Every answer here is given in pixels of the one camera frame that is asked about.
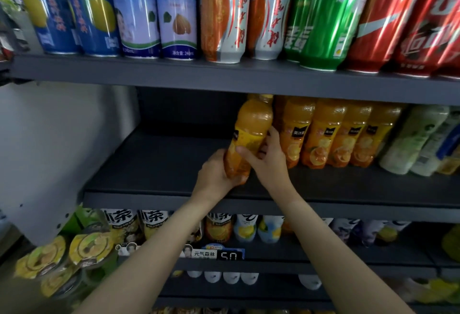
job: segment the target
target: person's right hand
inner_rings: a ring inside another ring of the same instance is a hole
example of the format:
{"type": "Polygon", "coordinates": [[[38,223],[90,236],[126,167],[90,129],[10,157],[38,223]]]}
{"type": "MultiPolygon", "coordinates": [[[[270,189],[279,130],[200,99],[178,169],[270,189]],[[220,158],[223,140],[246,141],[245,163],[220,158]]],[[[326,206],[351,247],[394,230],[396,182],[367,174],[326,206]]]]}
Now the person's right hand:
{"type": "Polygon", "coordinates": [[[236,151],[246,159],[256,171],[260,183],[268,190],[271,196],[292,188],[286,166],[286,156],[280,145],[280,135],[272,126],[267,136],[267,145],[261,148],[262,159],[258,159],[246,147],[237,146],[236,151]]]}

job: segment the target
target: orange juice bottle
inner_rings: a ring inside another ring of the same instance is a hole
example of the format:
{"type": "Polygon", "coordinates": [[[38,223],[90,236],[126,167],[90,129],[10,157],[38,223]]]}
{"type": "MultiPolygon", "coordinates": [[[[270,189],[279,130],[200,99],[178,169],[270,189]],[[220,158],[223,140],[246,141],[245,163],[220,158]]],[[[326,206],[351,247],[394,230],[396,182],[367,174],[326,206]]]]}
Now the orange juice bottle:
{"type": "Polygon", "coordinates": [[[343,168],[348,165],[356,140],[365,127],[371,110],[370,102],[348,102],[344,120],[329,152],[329,165],[336,168],[343,168]]]}
{"type": "Polygon", "coordinates": [[[287,168],[300,159],[300,150],[315,110],[315,99],[291,96],[284,107],[280,145],[286,155],[287,168]]]}
{"type": "Polygon", "coordinates": [[[283,114],[286,102],[288,101],[289,96],[286,95],[276,95],[275,96],[275,118],[273,119],[273,127],[281,132],[283,126],[283,114]]]}
{"type": "Polygon", "coordinates": [[[346,112],[345,103],[343,100],[318,100],[310,133],[300,156],[303,165],[311,169],[324,168],[332,142],[346,112]]]}
{"type": "Polygon", "coordinates": [[[380,143],[393,128],[401,115],[403,105],[391,102],[375,102],[368,119],[368,125],[361,132],[351,155],[350,162],[367,168],[374,160],[380,143]]]}
{"type": "Polygon", "coordinates": [[[272,100],[273,95],[260,94],[257,98],[251,97],[240,108],[233,139],[224,160],[227,177],[242,175],[245,178],[243,183],[249,177],[251,165],[236,152],[236,146],[246,147],[254,155],[257,154],[273,121],[272,100]]]}

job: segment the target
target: green leaf image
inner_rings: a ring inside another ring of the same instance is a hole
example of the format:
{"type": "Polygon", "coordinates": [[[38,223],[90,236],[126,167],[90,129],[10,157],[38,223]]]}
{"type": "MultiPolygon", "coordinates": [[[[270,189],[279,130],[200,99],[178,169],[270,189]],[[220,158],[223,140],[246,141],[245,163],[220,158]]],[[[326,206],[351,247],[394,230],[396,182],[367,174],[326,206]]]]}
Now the green leaf image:
{"type": "Polygon", "coordinates": [[[156,16],[153,11],[149,11],[149,22],[155,22],[156,16]]]}
{"type": "Polygon", "coordinates": [[[164,22],[171,22],[171,19],[172,19],[172,18],[173,18],[173,17],[172,17],[167,11],[166,11],[166,12],[164,13],[164,15],[163,15],[163,21],[164,21],[164,22]]]}

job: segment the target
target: person's left hand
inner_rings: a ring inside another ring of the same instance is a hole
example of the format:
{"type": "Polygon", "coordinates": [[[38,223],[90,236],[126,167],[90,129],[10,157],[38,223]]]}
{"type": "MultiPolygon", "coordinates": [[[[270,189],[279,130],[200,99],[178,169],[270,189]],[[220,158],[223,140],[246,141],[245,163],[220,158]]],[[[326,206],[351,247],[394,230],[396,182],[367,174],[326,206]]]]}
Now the person's left hand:
{"type": "Polygon", "coordinates": [[[242,183],[243,178],[241,176],[232,179],[227,178],[224,169],[224,154],[225,149],[218,149],[203,164],[198,172],[192,198],[206,199],[216,205],[233,187],[242,183]]]}

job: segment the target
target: green can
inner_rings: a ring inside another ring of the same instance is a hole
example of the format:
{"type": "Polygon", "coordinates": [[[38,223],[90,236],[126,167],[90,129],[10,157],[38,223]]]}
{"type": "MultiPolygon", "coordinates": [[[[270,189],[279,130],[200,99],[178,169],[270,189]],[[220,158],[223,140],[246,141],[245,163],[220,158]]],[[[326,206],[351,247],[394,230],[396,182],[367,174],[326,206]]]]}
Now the green can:
{"type": "Polygon", "coordinates": [[[366,0],[312,0],[300,37],[302,67],[335,71],[345,59],[366,0]]]}
{"type": "Polygon", "coordinates": [[[300,34],[307,25],[308,10],[311,6],[311,0],[292,0],[291,13],[287,23],[286,40],[284,41],[284,51],[287,59],[293,62],[299,62],[300,52],[302,51],[306,39],[302,39],[300,34]]]}

